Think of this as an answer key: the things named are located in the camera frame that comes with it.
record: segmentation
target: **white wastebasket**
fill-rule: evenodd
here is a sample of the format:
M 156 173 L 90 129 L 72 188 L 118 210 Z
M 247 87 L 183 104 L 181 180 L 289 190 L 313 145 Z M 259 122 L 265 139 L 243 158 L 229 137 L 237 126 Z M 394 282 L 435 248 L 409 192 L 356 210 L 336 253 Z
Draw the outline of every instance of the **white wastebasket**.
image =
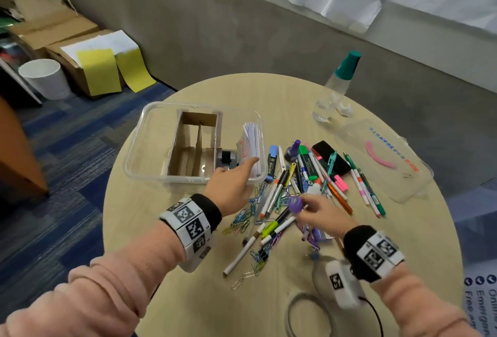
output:
M 64 99 L 71 95 L 61 65 L 55 60 L 29 61 L 19 68 L 19 75 L 47 99 Z

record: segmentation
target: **pink highlighter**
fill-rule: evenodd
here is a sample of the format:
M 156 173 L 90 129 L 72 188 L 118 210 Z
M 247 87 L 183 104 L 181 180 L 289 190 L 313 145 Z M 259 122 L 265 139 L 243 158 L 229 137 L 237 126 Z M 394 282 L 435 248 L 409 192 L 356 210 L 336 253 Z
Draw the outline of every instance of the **pink highlighter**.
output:
M 316 157 L 316 159 L 318 160 L 318 162 L 321 163 L 321 161 L 323 160 L 323 157 L 321 155 L 319 155 L 318 152 L 316 152 L 315 150 L 312 151 Z M 335 180 L 335 184 L 337 185 L 337 187 L 339 188 L 339 190 L 341 190 L 342 192 L 345 192 L 348 190 L 348 185 L 347 183 L 345 183 L 342 178 L 338 175 L 335 175 L 333 176 L 333 179 Z

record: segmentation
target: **yellow paper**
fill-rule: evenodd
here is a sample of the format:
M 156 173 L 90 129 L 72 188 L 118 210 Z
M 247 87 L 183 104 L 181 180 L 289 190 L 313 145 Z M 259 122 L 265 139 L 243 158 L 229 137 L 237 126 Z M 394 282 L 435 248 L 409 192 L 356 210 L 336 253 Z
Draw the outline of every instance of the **yellow paper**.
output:
M 121 91 L 119 71 L 112 49 L 78 51 L 90 95 L 118 93 Z
M 140 48 L 116 56 L 117 66 L 123 75 L 124 81 L 135 93 L 155 83 L 143 62 Z

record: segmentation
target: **purple bottle cap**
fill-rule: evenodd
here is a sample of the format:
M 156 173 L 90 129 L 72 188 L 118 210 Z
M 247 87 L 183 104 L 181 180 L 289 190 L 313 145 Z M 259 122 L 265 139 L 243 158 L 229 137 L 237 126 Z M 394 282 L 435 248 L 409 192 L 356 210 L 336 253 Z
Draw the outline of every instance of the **purple bottle cap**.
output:
M 304 202 L 300 199 L 300 197 L 290 197 L 288 201 L 288 208 L 294 214 L 298 214 L 304 208 Z
M 295 158 L 299 155 L 299 146 L 300 146 L 300 140 L 295 140 L 295 142 L 292 144 L 289 150 L 290 156 Z

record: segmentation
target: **wall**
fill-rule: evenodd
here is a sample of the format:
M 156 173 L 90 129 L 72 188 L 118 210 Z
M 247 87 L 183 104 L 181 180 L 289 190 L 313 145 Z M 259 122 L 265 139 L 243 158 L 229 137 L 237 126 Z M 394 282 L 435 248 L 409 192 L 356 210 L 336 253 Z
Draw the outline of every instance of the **wall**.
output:
M 363 53 L 347 95 L 406 137 L 444 195 L 497 173 L 497 95 L 263 0 L 72 0 L 123 29 L 150 72 L 177 89 L 270 72 L 324 84 L 351 49 Z
M 497 35 L 389 1 L 361 35 L 287 0 L 266 0 L 497 93 Z

